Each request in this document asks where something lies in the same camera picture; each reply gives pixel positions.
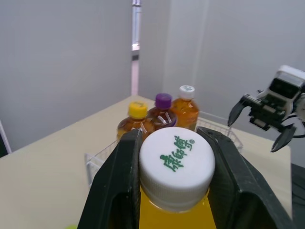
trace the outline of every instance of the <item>purple bottle cap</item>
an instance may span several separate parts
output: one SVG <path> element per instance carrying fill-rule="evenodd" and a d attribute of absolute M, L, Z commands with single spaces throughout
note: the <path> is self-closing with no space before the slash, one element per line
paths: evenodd
<path fill-rule="evenodd" d="M 172 97 L 167 93 L 159 93 L 156 95 L 156 107 L 160 109 L 168 109 L 172 106 Z"/>

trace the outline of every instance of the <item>white bottle cap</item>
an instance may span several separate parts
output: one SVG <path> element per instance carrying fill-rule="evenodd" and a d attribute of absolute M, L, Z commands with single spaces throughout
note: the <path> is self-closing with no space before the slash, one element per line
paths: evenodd
<path fill-rule="evenodd" d="M 189 85 L 183 85 L 179 88 L 179 96 L 183 99 L 193 99 L 195 88 Z"/>
<path fill-rule="evenodd" d="M 155 131 L 140 149 L 142 189 L 153 204 L 168 211 L 187 211 L 203 199 L 214 169 L 208 142 L 185 128 Z"/>

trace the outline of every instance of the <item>chinese characters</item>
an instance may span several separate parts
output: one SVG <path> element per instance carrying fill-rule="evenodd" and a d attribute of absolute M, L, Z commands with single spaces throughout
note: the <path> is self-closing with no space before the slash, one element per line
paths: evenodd
<path fill-rule="evenodd" d="M 192 147 L 195 141 L 194 140 L 183 140 L 179 136 L 175 136 L 175 142 L 174 145 L 178 147 L 176 151 L 172 151 L 172 154 L 170 155 L 161 155 L 160 159 L 164 161 L 163 165 L 170 168 L 173 172 L 176 172 L 177 169 L 183 167 L 181 164 L 181 159 L 183 159 L 184 156 L 187 156 L 185 153 L 185 149 L 188 149 L 189 151 L 192 150 Z"/>

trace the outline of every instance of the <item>beige table surface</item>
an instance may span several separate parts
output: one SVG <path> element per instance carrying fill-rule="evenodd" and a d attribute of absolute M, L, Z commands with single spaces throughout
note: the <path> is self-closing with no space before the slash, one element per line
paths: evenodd
<path fill-rule="evenodd" d="M 116 138 L 131 96 L 0 159 L 0 228 L 63 229 L 77 224 L 88 195 L 84 153 Z M 242 154 L 263 174 L 291 216 L 290 149 L 269 153 L 272 141 L 235 130 Z"/>

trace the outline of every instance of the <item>bottle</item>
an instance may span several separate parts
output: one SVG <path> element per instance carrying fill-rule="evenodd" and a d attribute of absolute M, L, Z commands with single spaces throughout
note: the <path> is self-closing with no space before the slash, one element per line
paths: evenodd
<path fill-rule="evenodd" d="M 195 88 L 184 85 L 179 88 L 179 98 L 173 101 L 171 111 L 178 118 L 178 127 L 183 127 L 195 131 L 199 114 L 199 108 L 194 102 Z"/>
<path fill-rule="evenodd" d="M 128 107 L 128 118 L 123 119 L 118 125 L 117 139 L 128 131 L 141 128 L 143 141 L 154 131 L 153 124 L 146 119 L 147 105 L 143 102 L 132 102 Z"/>
<path fill-rule="evenodd" d="M 152 133 L 139 154 L 140 228 L 216 229 L 207 198 L 214 169 L 213 150 L 196 132 Z"/>
<path fill-rule="evenodd" d="M 150 109 L 147 115 L 151 119 L 155 130 L 176 125 L 176 114 L 170 110 L 171 106 L 172 97 L 169 94 L 160 93 L 156 95 L 155 107 Z"/>

